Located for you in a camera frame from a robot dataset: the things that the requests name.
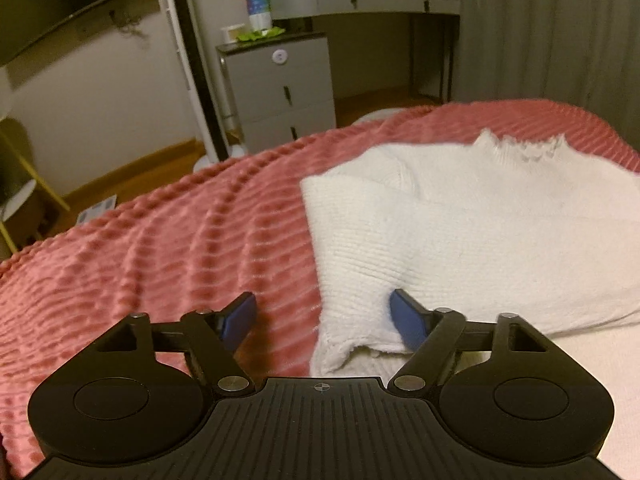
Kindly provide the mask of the white knit sweater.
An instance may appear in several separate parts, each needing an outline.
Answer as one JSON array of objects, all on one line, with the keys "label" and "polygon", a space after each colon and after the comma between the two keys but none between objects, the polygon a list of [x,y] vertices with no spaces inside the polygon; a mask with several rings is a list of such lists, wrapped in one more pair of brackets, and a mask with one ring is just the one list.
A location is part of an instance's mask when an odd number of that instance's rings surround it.
[{"label": "white knit sweater", "polygon": [[383,144],[300,188],[321,294],[312,374],[393,375],[398,288],[551,336],[638,322],[638,174],[562,136]]}]

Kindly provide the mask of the red ribbed bed blanket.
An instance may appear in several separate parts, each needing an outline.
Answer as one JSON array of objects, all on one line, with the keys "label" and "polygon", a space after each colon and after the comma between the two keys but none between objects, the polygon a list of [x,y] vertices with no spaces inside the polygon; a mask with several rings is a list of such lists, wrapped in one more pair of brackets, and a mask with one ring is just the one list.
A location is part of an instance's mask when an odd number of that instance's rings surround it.
[{"label": "red ribbed bed blanket", "polygon": [[1,266],[1,474],[42,459],[27,420],[44,378],[130,313],[174,322],[242,292],[258,320],[239,351],[255,379],[304,377],[320,292],[299,183],[390,142],[473,142],[483,129],[521,141],[562,134],[628,170],[638,153],[604,120],[547,100],[418,106],[231,159],[43,240]]}]

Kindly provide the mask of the grey drawer cabinet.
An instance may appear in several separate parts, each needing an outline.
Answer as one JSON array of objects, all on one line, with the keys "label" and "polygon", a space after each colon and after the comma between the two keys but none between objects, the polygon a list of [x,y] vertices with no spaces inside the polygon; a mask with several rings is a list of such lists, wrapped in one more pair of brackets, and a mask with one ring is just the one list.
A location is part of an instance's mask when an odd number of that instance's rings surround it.
[{"label": "grey drawer cabinet", "polygon": [[250,154],[336,127],[326,35],[301,32],[217,51],[233,117]]}]

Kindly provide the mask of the green tray on cabinet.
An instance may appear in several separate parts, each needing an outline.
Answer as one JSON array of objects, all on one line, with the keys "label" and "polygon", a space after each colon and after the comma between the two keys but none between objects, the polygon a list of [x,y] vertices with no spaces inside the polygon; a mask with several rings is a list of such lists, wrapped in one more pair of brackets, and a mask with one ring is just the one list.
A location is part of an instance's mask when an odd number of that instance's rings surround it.
[{"label": "green tray on cabinet", "polygon": [[254,42],[270,40],[280,37],[286,33],[282,27],[274,26],[268,29],[252,30],[251,32],[241,32],[238,36],[239,44],[254,44]]}]

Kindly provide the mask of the blue white tissue box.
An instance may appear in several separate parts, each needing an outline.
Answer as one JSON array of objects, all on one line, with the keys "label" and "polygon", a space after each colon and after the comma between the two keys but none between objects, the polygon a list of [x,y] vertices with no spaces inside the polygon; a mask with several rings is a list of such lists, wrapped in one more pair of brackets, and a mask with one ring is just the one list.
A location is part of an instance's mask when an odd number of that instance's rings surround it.
[{"label": "blue white tissue box", "polygon": [[265,32],[272,27],[270,0],[245,0],[250,28],[253,32]]}]

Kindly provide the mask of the grey curtain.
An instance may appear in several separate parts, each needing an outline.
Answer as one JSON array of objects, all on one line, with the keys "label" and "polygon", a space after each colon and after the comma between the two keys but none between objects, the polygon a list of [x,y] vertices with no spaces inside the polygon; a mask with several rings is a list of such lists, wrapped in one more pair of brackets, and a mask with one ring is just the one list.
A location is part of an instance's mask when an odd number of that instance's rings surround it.
[{"label": "grey curtain", "polygon": [[461,0],[454,99],[544,98],[639,145],[639,0]]}]

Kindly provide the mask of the grey vanity desk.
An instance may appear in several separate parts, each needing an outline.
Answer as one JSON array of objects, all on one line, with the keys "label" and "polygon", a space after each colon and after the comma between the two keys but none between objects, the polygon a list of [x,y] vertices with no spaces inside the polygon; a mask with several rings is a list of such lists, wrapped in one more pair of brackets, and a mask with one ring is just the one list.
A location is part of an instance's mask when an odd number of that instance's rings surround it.
[{"label": "grey vanity desk", "polygon": [[401,15],[407,30],[400,43],[407,48],[408,87],[413,96],[439,102],[451,99],[454,46],[459,31],[461,0],[270,0],[277,21],[301,21],[314,29],[314,19],[337,15]]}]

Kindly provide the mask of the white standing fan column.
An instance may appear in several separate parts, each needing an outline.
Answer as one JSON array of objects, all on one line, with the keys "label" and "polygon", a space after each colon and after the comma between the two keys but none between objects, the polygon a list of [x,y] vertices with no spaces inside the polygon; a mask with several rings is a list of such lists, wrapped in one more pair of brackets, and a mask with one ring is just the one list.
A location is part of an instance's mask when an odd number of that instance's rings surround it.
[{"label": "white standing fan column", "polygon": [[186,80],[186,92],[205,148],[206,156],[196,164],[194,170],[228,158],[245,156],[245,146],[242,143],[230,144],[232,137],[224,128],[216,86],[209,73],[206,50],[198,27],[195,1],[160,0],[160,7],[171,30]]}]

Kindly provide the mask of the yellow frame side table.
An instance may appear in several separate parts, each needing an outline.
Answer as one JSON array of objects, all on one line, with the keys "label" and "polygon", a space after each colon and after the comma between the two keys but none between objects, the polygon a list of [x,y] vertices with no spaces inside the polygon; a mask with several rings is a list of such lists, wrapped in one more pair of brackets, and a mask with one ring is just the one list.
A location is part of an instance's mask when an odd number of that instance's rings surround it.
[{"label": "yellow frame side table", "polygon": [[23,125],[1,118],[1,258],[41,240],[70,205],[37,169]]}]

